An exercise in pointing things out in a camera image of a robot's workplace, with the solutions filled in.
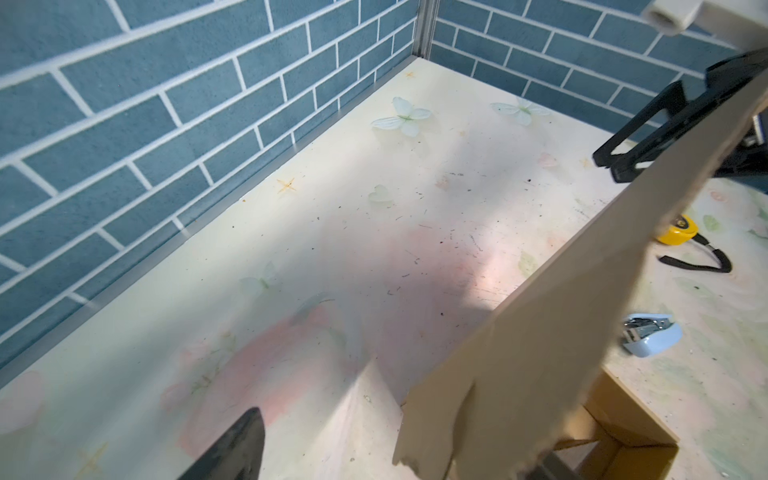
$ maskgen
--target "light blue stapler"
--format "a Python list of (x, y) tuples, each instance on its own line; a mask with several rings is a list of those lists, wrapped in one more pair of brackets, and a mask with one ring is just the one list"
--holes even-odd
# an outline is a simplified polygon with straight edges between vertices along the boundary
[(635, 313), (624, 321), (624, 348), (635, 356), (656, 355), (683, 337), (680, 325), (671, 316), (657, 313)]

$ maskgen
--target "brick pattern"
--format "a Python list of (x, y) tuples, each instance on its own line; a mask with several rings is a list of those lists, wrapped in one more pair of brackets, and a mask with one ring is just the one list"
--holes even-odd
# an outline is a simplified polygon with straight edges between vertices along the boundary
[(410, 55), (419, 0), (0, 18), (0, 367)]
[(646, 4), (441, 0), (430, 60), (615, 133), (672, 81), (697, 97), (705, 69), (738, 53), (695, 27), (664, 37), (640, 17)]

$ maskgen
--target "cardboard panel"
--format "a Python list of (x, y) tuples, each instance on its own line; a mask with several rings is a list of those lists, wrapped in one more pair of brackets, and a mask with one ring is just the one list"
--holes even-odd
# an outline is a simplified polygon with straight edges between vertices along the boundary
[(394, 463), (442, 480), (452, 460), (463, 480), (496, 480), (554, 443), (616, 338), (650, 239), (768, 106), (766, 88), (768, 71), (666, 149), (411, 390)]
[(664, 480), (677, 447), (623, 447), (602, 480)]
[(677, 436), (618, 379), (604, 370), (584, 407), (616, 440), (631, 446), (674, 445)]

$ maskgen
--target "black strap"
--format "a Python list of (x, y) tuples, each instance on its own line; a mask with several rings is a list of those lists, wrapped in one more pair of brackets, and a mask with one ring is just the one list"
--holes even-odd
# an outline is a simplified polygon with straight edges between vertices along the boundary
[(710, 241), (707, 240), (703, 235), (697, 233), (694, 236), (694, 241), (701, 243), (705, 247), (709, 248), (712, 254), (717, 258), (717, 261), (720, 263), (720, 266), (693, 265), (692, 263), (684, 262), (682, 260), (678, 260), (677, 258), (667, 257), (666, 255), (663, 257), (659, 257), (659, 261), (670, 266), (676, 266), (677, 268), (682, 268), (684, 270), (703, 270), (707, 272), (721, 272), (721, 273), (729, 273), (731, 270), (733, 270), (733, 265), (728, 259), (728, 256), (722, 250), (717, 248), (712, 248), (712, 246), (710, 245)]

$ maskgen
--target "metal edge strip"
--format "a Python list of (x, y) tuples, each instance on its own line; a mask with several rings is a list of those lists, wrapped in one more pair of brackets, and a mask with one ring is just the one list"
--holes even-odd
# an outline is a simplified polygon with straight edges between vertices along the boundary
[[(227, 196), (215, 203), (211, 208), (206, 210), (200, 215), (194, 222), (186, 227), (186, 231), (190, 235), (194, 235), (199, 232), (206, 225), (212, 222), (216, 217), (221, 215), (227, 208), (235, 204), (243, 195), (251, 191), (256, 185), (260, 184), (262, 180), (270, 176), (275, 170), (280, 168), (294, 155), (303, 150), (307, 145), (311, 144), (326, 130), (331, 128), (337, 121), (339, 121), (344, 115), (348, 114), (357, 105), (362, 103), (376, 90), (382, 87), (387, 81), (391, 80), (400, 71), (405, 69), (416, 59), (411, 55), (405, 60), (398, 63), (392, 70), (390, 70), (381, 79), (376, 80), (373, 85), (360, 92), (359, 95), (354, 97), (348, 104), (344, 105), (341, 110), (337, 111), (334, 115), (331, 115), (322, 124), (315, 127), (305, 137), (301, 138), (295, 145), (284, 151), (274, 160), (269, 162), (264, 168), (256, 172), (252, 177), (245, 180), (239, 187), (232, 190)], [(110, 286), (108, 286), (103, 292), (99, 293), (90, 302), (83, 305), (75, 313), (61, 321), (50, 332), (46, 333), (38, 341), (30, 345), (26, 350), (19, 353), (13, 360), (8, 362), (0, 369), (0, 389), (8, 385), (16, 376), (24, 372), (29, 366), (38, 361), (43, 355), (51, 351), (62, 340), (64, 340), (70, 333), (74, 332), (79, 326), (88, 321), (93, 315), (98, 313), (102, 308), (108, 305), (112, 300), (117, 298), (121, 293), (128, 289), (129, 286), (136, 283), (147, 272), (156, 267), (161, 261), (173, 253), (177, 248), (181, 247), (184, 242), (187, 241), (187, 237), (183, 233), (179, 232), (171, 237), (166, 243), (160, 245), (149, 257), (139, 262), (136, 266), (127, 271), (123, 276), (115, 280)]]
[(419, 3), (419, 13), (416, 15), (416, 29), (413, 35), (413, 54), (417, 57), (429, 59), (439, 8), (440, 0), (421, 0)]

